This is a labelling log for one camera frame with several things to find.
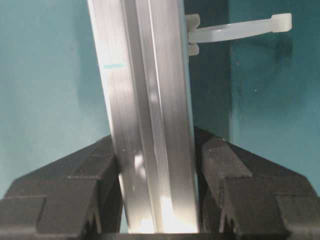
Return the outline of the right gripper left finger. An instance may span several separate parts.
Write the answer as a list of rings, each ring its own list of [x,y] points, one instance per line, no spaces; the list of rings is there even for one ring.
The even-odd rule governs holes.
[[[16,178],[0,201],[3,240],[87,240],[120,230],[123,201],[110,136]]]

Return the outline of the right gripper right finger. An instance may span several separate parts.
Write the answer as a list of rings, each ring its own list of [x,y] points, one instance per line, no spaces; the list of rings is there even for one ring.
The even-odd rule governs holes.
[[[217,240],[317,240],[320,198],[302,174],[194,128],[201,229]]]

